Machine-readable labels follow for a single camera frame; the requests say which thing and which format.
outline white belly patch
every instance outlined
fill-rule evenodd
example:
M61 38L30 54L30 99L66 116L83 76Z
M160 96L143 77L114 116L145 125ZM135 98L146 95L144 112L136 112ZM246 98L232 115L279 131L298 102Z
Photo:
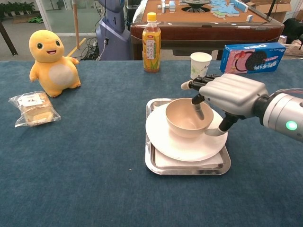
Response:
M52 66L48 75L53 83L68 87L71 85L74 78L72 70L68 66L62 64Z

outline plush toy eye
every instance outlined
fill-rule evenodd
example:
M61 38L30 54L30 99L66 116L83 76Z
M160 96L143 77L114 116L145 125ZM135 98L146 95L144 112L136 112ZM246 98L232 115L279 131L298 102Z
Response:
M38 43L38 44L37 44L37 48L38 48L39 50L41 50L42 47L43 47L43 45L42 45L41 43Z

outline table leg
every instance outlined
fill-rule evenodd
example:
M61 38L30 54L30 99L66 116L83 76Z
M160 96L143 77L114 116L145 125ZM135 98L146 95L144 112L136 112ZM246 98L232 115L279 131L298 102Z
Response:
M4 39L4 41L6 42L7 46L9 47L9 50L11 52L12 55L18 55L15 47L14 47L14 44L11 42L10 38L9 38L9 35L7 34L2 22L0 21L0 33Z
M134 60L142 60L142 44L133 44Z
M221 60L223 55L223 51L218 50L217 60Z

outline plush toy mouth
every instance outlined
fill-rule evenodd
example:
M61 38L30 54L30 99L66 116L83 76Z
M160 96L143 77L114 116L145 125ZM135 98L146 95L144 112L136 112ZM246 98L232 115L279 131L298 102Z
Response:
M53 50L53 51L47 51L48 54L55 54L57 51Z

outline cardboard box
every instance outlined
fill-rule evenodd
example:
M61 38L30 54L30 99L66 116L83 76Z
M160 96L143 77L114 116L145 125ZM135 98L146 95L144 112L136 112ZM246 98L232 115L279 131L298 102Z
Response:
M284 52L280 43L226 45L220 70L234 74L275 71Z
M289 4L291 0L276 0L276 4ZM256 5L271 5L273 0L251 0L251 2L255 3Z
M262 13L267 14L269 11L270 5L271 4L258 5L258 6L256 6L256 9ZM290 4L275 4L270 16L273 19L283 23L286 13L291 10L292 10L292 8L291 8Z
M295 17L296 20L303 20L303 9L301 9L297 16Z
M256 4L253 2L248 2L248 3L246 3L246 5L256 8Z

